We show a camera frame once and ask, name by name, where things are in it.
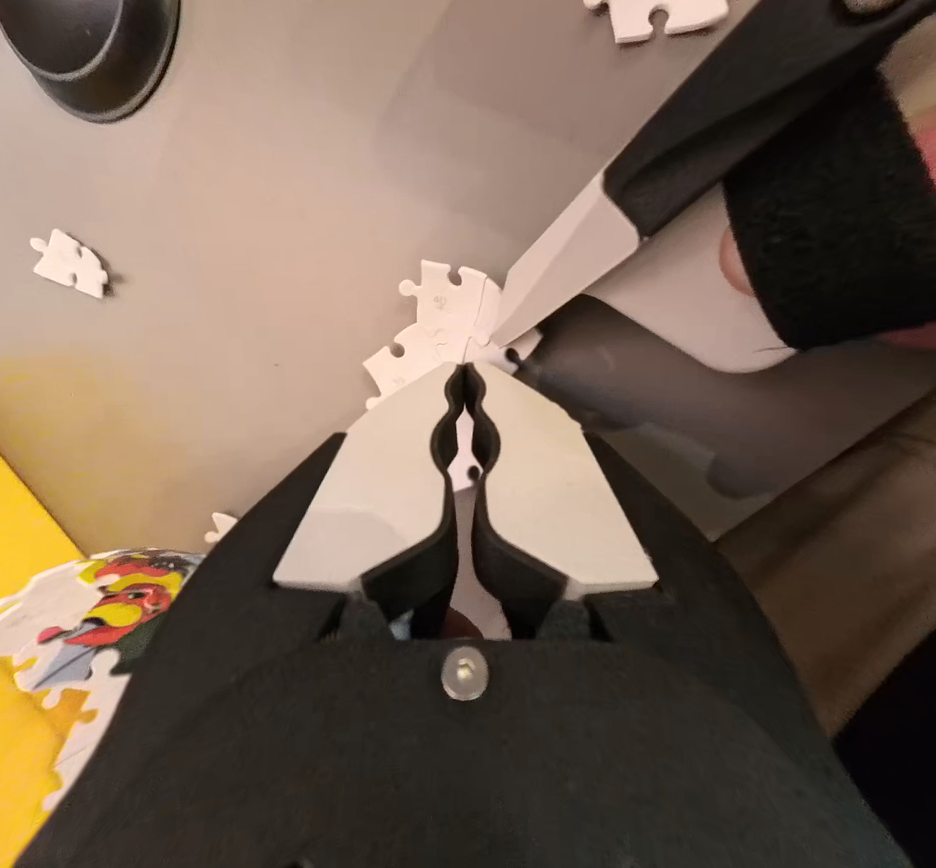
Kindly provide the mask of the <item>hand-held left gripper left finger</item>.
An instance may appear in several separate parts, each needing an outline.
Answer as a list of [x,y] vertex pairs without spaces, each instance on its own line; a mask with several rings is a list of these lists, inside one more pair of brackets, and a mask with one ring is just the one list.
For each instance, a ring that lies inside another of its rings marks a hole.
[[445,614],[459,568],[449,467],[463,373],[443,363],[348,428],[274,570],[278,586],[359,595],[389,621]]

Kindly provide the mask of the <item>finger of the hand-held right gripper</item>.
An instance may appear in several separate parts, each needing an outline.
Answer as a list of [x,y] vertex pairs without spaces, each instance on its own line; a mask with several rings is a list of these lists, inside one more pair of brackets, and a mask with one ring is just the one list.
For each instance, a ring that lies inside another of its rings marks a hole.
[[638,250],[644,236],[598,172],[510,267],[492,340],[508,345]]

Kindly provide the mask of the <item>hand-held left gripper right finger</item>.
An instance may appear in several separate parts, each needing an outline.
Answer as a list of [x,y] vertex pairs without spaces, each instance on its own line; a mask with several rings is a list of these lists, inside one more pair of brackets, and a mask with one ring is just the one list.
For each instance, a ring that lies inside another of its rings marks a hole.
[[478,361],[470,408],[481,466],[474,573],[512,636],[534,636],[557,602],[658,583],[583,428],[560,406]]

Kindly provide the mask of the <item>joined white puzzle pieces cluster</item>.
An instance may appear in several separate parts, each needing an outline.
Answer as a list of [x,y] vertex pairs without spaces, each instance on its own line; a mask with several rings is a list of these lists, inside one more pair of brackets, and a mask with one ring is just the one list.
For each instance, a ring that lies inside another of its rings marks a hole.
[[402,296],[415,299],[415,322],[363,362],[378,389],[367,410],[449,361],[486,361],[513,375],[541,341],[536,328],[510,343],[492,339],[501,288],[486,274],[461,267],[455,282],[451,266],[428,260],[420,273],[420,281],[399,286]]

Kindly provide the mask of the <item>partly built colourful puzzle ball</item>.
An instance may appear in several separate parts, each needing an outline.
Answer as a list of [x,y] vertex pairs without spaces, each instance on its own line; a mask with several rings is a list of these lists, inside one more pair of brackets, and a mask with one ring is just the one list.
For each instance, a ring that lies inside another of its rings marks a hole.
[[39,827],[98,749],[158,626],[204,557],[121,550],[2,598],[2,835]]

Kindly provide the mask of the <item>person's right hand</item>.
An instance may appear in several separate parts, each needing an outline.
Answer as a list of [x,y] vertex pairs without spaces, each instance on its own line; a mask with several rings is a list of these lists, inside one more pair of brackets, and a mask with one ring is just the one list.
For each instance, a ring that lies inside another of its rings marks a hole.
[[[927,166],[930,181],[935,183],[935,107],[930,107],[921,113],[913,123],[915,143]],[[731,228],[727,228],[722,236],[719,266],[721,273],[739,293],[755,297],[743,266],[737,242]],[[893,347],[911,350],[935,351],[935,322],[912,329],[904,329],[876,336],[876,340]]]

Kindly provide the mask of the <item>yellow cardboard tray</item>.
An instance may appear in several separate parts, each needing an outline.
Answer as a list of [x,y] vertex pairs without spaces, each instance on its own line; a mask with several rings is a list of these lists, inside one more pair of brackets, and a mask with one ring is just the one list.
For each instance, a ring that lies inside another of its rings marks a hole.
[[[2,612],[41,571],[81,555],[29,488],[1,464]],[[48,812],[45,799],[62,787],[56,761],[76,725],[93,722],[98,712],[86,708],[89,692],[66,687],[45,706],[47,690],[31,694],[15,676],[29,671],[34,657],[17,660],[20,647],[2,637],[1,652],[1,864],[12,866]]]

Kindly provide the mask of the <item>person's black top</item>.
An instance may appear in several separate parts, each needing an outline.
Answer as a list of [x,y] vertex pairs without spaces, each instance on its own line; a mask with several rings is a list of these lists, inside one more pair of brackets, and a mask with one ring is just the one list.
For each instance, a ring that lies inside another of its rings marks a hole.
[[836,735],[852,780],[913,865],[935,865],[935,635]]

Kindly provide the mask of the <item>black round display stand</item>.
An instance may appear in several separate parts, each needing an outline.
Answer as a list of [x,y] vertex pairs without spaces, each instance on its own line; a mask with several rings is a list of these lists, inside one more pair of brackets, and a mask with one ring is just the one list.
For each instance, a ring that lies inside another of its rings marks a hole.
[[89,123],[132,116],[170,66],[181,0],[1,0],[2,34],[38,86]]

